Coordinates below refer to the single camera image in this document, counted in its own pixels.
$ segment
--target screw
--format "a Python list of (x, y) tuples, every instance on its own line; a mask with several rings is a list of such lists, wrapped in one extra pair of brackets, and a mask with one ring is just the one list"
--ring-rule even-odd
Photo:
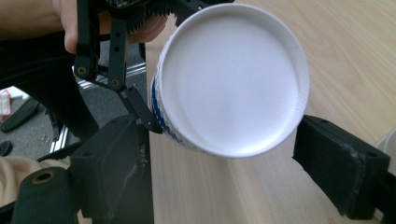
[(120, 83), (119, 83), (118, 80), (113, 79), (113, 80), (111, 80), (111, 85), (112, 85), (113, 87), (118, 87), (118, 86), (120, 85)]
[(87, 73), (87, 69), (85, 69), (85, 67), (79, 67), (78, 70), (77, 70), (77, 72), (78, 72), (80, 75), (85, 75), (85, 73)]

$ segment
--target white cup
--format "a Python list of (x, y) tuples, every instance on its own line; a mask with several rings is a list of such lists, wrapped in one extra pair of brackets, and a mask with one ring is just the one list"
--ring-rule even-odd
[[(390, 131), (383, 138), (379, 139), (375, 143), (374, 147), (390, 156), (389, 172), (396, 175), (396, 162), (394, 161), (396, 158), (396, 128)], [(375, 209), (375, 217), (382, 220), (384, 215), (381, 211)]]
[(304, 50), (274, 15), (243, 4), (207, 7), (186, 19), (163, 49), (151, 107), (181, 145), (244, 158), (283, 142), (309, 94)]

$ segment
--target table surface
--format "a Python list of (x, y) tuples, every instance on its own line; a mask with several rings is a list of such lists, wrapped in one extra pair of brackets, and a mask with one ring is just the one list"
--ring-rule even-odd
[[(396, 127), (396, 1), (240, 0), (270, 11), (296, 34), (307, 56), (305, 114), (327, 119), (369, 144)], [(147, 43), (151, 80), (165, 41)], [(341, 217), (291, 156), (295, 133), (247, 159), (187, 150), (150, 136), (156, 223), (378, 223)]]

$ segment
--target bolt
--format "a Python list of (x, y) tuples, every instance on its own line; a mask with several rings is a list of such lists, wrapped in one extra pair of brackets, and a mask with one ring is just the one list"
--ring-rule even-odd
[(118, 80), (113, 79), (113, 80), (111, 80), (111, 85), (112, 85), (113, 87), (118, 87), (118, 86), (120, 85), (120, 83), (119, 83)]
[(78, 72), (80, 75), (85, 75), (85, 73), (87, 73), (87, 69), (85, 69), (85, 67), (79, 67), (78, 70), (77, 70), (77, 72)]

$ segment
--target human hand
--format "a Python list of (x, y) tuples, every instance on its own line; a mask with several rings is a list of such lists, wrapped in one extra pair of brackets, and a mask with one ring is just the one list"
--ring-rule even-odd
[[(78, 22), (77, 0), (52, 0), (55, 11), (61, 18), (64, 27), (64, 47), (70, 53), (77, 53)], [(129, 34), (130, 43), (143, 43), (153, 40), (165, 27), (167, 17), (153, 16), (148, 18), (136, 32)], [(111, 15), (105, 11), (99, 14), (100, 34), (111, 31)]]

